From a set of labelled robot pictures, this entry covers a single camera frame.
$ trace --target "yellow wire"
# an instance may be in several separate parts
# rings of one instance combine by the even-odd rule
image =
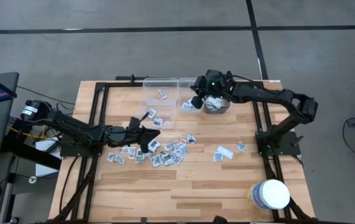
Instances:
[[[18,133],[18,130],[14,129],[14,128],[10,127],[10,126],[9,126],[9,128],[10,128],[11,131],[15,131],[15,132]],[[50,136],[50,137],[42,137],[42,136],[34,136],[31,133],[22,133],[22,134],[25,135],[25,136],[30,136],[30,137],[39,138],[39,139],[53,138],[53,137],[57,137],[57,135],[58,135],[58,134],[56,134],[56,135]]]

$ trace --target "wooden table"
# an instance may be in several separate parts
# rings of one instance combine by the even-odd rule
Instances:
[[[74,118],[88,122],[95,83],[81,82]],[[272,90],[282,88],[280,82],[264,81],[264,86]],[[106,124],[127,126],[141,99],[141,87],[111,87]],[[259,108],[264,122],[261,104]],[[269,104],[269,110],[273,123],[288,116],[280,105]],[[90,221],[139,222],[141,217],[147,217],[149,222],[211,222],[215,215],[230,222],[271,221],[271,211],[253,207],[246,198],[251,185],[265,180],[263,161],[257,153],[256,131],[252,103],[232,104],[225,114],[177,112],[174,129],[161,130],[157,139],[162,148],[174,139],[195,135],[197,143],[188,145],[188,154],[179,166],[153,168],[148,159],[136,165],[134,160],[127,159],[127,154],[123,154],[125,165],[110,163],[106,160],[108,153],[119,148],[104,147],[98,160]],[[247,145],[245,152],[236,149],[238,141]],[[213,162],[213,153],[220,144],[235,153],[233,159]],[[66,158],[62,162],[49,218],[58,214],[60,194],[72,160]],[[305,213],[314,216],[302,166],[292,156],[280,156],[280,160],[292,197]],[[63,206],[75,192],[80,161],[79,158],[71,171]],[[78,218],[83,216],[85,197],[83,192]]]

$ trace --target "concrete floor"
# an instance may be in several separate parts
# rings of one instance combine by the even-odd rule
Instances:
[[[253,0],[258,26],[355,25],[352,0]],[[0,0],[0,29],[64,29],[157,26],[248,26],[243,0]],[[270,79],[313,96],[315,122],[296,128],[316,216],[355,223],[355,155],[341,129],[355,116],[355,30],[259,32]],[[19,85],[74,101],[81,80],[115,76],[196,77],[214,68],[260,78],[251,31],[123,34],[0,34],[0,73],[17,71]],[[12,115],[27,99],[18,90]],[[347,130],[355,148],[355,129]],[[33,165],[20,161],[20,173]],[[55,181],[34,188],[17,180],[16,192],[30,192],[50,206]],[[48,207],[28,210],[16,198],[22,223],[44,221]]]

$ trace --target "clear plastic container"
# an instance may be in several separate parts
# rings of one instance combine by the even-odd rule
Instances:
[[[192,99],[196,96],[196,93],[190,88],[190,86],[194,85],[196,78],[179,78],[178,79],[178,104],[177,108],[179,112],[186,114],[197,114],[201,113],[203,106],[201,109],[192,108],[190,110],[183,110],[183,103],[186,103],[189,99]]]
[[[143,81],[143,100],[139,103],[136,117],[141,118],[149,109],[156,111],[153,118],[147,117],[141,122],[146,128],[170,129],[176,121],[176,104],[178,99],[178,81],[176,78],[146,78]],[[159,90],[166,94],[162,98]],[[154,126],[155,119],[162,119],[161,127]]]

